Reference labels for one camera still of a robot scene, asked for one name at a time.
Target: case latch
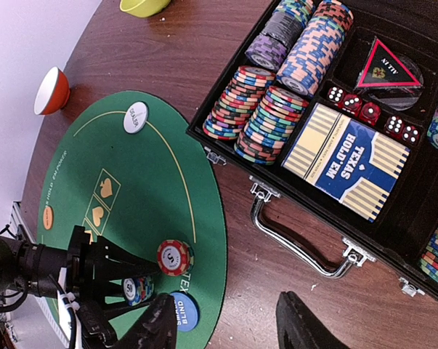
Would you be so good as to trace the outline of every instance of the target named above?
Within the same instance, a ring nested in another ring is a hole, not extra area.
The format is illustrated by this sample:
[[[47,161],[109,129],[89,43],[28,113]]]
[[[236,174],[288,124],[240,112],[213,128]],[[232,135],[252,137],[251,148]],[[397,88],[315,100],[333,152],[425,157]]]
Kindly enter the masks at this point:
[[[370,260],[372,263],[375,263],[377,259],[371,255],[369,252],[367,252],[362,247],[359,247],[354,242],[347,238],[343,238],[343,243],[348,246],[348,248],[343,252],[343,257],[348,257],[351,252],[356,251],[358,254],[362,256],[355,264],[358,268],[362,267],[364,265],[364,262],[366,260]]]
[[[418,287],[412,285],[408,280],[406,280],[403,277],[400,278],[400,283],[401,283],[402,293],[407,294],[410,297],[414,297],[417,293],[419,293],[422,296],[425,295],[424,291],[422,291]]]
[[[266,204],[270,202],[273,196],[276,198],[281,197],[280,193],[269,187],[264,182],[257,180],[253,176],[249,176],[249,180],[254,182],[253,186],[251,187],[251,194],[262,199]]]
[[[219,154],[216,154],[213,152],[210,148],[204,147],[204,150],[206,151],[207,155],[206,158],[214,165],[227,165],[227,160],[223,156],[220,156]]]

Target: triangle dealer button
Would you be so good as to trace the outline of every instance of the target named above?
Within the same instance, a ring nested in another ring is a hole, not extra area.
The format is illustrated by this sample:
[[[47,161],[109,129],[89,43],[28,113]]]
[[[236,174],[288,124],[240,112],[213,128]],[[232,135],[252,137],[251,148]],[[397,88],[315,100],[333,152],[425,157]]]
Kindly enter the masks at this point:
[[[421,82],[378,38],[357,83],[360,89],[421,88]]]

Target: yellow bowl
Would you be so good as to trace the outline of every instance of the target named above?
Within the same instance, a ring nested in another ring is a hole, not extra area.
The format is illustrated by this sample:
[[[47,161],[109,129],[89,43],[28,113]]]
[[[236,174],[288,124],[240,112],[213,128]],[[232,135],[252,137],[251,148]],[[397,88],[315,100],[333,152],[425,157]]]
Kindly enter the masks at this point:
[[[170,0],[121,0],[120,10],[135,17],[146,18],[162,11]]]

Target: red bowl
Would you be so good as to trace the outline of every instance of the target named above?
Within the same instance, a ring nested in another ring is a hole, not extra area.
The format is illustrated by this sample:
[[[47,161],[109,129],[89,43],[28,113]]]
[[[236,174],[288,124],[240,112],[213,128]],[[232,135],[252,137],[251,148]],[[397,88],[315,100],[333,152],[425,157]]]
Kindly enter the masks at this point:
[[[70,97],[67,77],[58,68],[53,67],[41,82],[35,99],[35,114],[49,115],[62,109]]]

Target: metal handle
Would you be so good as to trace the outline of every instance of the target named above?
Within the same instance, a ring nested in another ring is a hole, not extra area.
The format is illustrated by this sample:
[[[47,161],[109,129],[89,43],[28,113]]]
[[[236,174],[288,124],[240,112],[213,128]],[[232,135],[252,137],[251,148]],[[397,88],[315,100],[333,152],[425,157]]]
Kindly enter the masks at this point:
[[[272,192],[268,188],[265,188],[265,190],[259,190],[258,188],[261,186],[262,184],[255,182],[253,188],[251,189],[251,192],[255,195],[253,206],[251,208],[251,220],[253,221],[253,224],[264,234],[278,242],[290,252],[293,252],[298,258],[313,267],[322,276],[332,279],[342,278],[353,265],[360,267],[367,259],[375,262],[375,258],[362,255],[355,251],[352,246],[350,246],[350,248],[344,253],[344,261],[338,267],[333,268],[325,265],[320,258],[305,250],[302,244],[296,239],[283,236],[283,234],[279,232],[277,228],[272,227],[262,220],[261,214],[265,204],[270,202],[272,196],[280,197],[280,194]]]

